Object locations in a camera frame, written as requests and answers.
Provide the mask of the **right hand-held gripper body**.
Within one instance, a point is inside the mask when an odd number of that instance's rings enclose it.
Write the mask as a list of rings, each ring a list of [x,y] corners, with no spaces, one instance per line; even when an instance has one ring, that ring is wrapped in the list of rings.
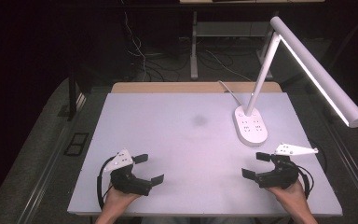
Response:
[[[275,168],[270,172],[256,174],[255,182],[260,188],[280,187],[286,189],[294,184],[298,180],[298,176],[301,175],[306,188],[309,189],[310,182],[308,177],[300,170],[298,165],[291,161],[291,157],[317,154],[318,152],[317,148],[281,143],[270,154],[270,161],[275,165]]]

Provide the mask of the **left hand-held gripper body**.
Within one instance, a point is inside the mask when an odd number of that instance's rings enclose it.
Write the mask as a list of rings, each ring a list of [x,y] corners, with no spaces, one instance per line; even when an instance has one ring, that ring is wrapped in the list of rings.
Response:
[[[110,174],[113,187],[124,193],[147,196],[152,189],[151,180],[143,180],[132,172],[133,156],[124,148],[103,164],[103,171]]]

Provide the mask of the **person's left hand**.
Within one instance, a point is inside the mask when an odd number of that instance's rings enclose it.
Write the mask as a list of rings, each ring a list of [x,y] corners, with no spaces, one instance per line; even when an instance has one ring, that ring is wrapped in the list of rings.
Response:
[[[138,198],[138,194],[124,193],[110,185],[106,194],[103,211],[110,215],[121,215]]]

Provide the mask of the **person's right hand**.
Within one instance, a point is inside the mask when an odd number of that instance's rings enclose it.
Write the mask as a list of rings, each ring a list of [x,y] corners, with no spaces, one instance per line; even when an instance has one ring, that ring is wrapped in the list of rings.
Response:
[[[267,188],[267,191],[275,196],[276,200],[287,212],[297,212],[309,208],[302,184],[299,180],[286,189],[273,187]]]

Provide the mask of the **white table cover board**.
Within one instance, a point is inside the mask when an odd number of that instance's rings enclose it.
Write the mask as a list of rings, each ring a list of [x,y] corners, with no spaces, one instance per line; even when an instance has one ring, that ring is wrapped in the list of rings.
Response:
[[[130,216],[277,217],[284,210],[274,196],[243,178],[244,169],[269,172],[258,151],[272,153],[281,143],[310,143],[288,96],[263,93],[256,102],[268,130],[260,147],[247,147],[233,114],[246,93],[110,93],[67,208],[80,216],[97,215],[96,183],[108,182],[103,163],[126,148],[147,154],[133,168],[142,179],[162,175],[162,184],[128,208]]]

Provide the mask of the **white desk lamp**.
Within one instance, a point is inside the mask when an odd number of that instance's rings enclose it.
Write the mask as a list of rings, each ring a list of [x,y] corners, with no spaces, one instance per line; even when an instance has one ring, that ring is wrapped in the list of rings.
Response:
[[[311,82],[342,121],[349,128],[358,128],[358,106],[355,102],[342,90],[278,16],[270,20],[270,25],[273,28],[272,37],[254,90],[251,92],[249,103],[247,106],[238,106],[234,111],[234,125],[240,141],[248,147],[259,147],[266,142],[269,136],[265,122],[260,112],[255,108],[255,103],[280,43],[286,46]]]

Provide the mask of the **black rectangular floor frame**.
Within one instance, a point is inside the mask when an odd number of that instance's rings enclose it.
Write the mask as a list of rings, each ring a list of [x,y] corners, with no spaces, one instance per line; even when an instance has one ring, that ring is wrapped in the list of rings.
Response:
[[[74,133],[63,154],[65,156],[79,156],[87,143],[88,136],[88,133]]]

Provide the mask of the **black metal post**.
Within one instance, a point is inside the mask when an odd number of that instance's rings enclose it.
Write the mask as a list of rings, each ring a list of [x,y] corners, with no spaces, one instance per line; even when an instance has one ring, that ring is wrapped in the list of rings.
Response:
[[[69,82],[69,116],[68,120],[72,120],[76,114],[76,80],[75,76],[71,74],[68,77]]]

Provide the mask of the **grey metal frame desk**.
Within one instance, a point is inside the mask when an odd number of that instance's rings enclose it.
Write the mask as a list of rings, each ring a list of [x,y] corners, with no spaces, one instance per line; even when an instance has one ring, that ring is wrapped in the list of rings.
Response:
[[[239,4],[272,4],[273,6],[295,5],[305,6],[306,4],[323,3],[325,0],[180,0],[181,4],[195,5],[196,3],[207,4],[224,2]],[[269,42],[272,38],[273,28],[267,21],[199,21],[198,12],[193,12],[191,54],[190,54],[190,78],[199,78],[197,39],[199,37],[263,37],[263,48],[256,52],[257,59],[263,64]]]

